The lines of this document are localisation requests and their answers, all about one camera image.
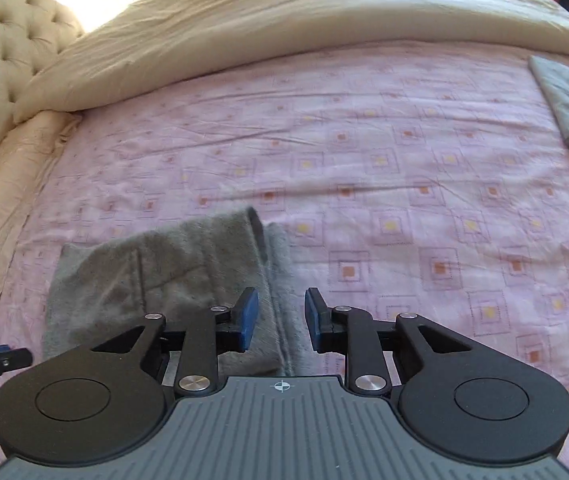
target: gray gripper base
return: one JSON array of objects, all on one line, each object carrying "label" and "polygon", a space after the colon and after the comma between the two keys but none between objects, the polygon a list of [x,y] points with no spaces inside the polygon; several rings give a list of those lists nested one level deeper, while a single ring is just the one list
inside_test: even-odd
[{"label": "gray gripper base", "polygon": [[5,479],[569,480],[569,471],[552,457],[504,468],[442,457],[384,400],[354,396],[335,377],[230,378],[212,396],[178,402],[127,455],[77,468],[12,458],[0,467]]}]

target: pink bedsheet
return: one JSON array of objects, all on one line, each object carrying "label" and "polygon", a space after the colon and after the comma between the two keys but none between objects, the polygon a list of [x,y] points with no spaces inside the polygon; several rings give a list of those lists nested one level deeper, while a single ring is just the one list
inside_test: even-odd
[{"label": "pink bedsheet", "polygon": [[39,354],[63,243],[250,203],[290,231],[300,308],[317,286],[380,319],[419,312],[569,390],[569,151],[528,56],[372,44],[88,112],[21,234],[0,342]]}]

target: bed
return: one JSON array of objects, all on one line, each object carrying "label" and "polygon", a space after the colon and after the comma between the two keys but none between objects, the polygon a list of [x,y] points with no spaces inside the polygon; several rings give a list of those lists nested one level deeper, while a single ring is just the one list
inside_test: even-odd
[{"label": "bed", "polygon": [[533,53],[569,64],[552,0],[139,0],[12,109],[86,111],[21,177],[0,342],[39,358],[64,243],[251,204],[289,230],[300,308],[419,312],[569,391],[569,151]]}]

